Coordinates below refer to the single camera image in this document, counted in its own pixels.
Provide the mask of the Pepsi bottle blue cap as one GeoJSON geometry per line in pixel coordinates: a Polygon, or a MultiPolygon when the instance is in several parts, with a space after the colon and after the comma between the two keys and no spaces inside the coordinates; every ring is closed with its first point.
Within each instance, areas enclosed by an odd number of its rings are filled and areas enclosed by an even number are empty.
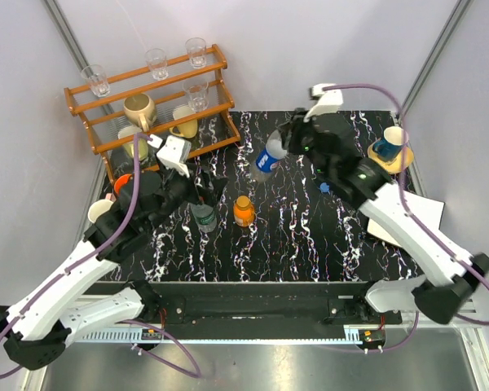
{"type": "Polygon", "coordinates": [[[260,151],[251,166],[251,178],[255,182],[265,182],[288,155],[284,149],[281,134],[275,130],[269,136],[265,147],[260,151]]]}

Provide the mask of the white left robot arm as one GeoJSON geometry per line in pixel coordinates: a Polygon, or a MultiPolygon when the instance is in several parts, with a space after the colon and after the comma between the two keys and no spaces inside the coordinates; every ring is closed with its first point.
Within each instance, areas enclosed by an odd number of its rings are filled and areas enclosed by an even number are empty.
{"type": "Polygon", "coordinates": [[[12,362],[41,369],[87,334],[114,323],[149,323],[160,317],[161,298],[142,280],[127,282],[93,305],[77,306],[75,301],[144,247],[182,204],[218,204],[228,179],[192,164],[186,168],[185,173],[163,168],[132,174],[115,202],[40,286],[14,305],[0,305],[0,345],[12,362]]]}

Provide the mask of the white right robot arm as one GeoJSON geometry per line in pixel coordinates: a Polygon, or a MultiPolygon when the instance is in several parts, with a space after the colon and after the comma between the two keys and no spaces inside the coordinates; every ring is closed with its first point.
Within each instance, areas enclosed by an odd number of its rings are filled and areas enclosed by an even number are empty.
{"type": "Polygon", "coordinates": [[[305,115],[298,109],[279,127],[282,148],[306,157],[334,195],[386,230],[423,272],[413,279],[372,283],[353,304],[356,318],[371,323],[391,310],[419,310],[436,323],[449,324],[489,272],[489,257],[473,255],[439,230],[421,227],[405,210],[398,183],[347,142],[350,125],[342,115],[308,121],[305,115]]]}

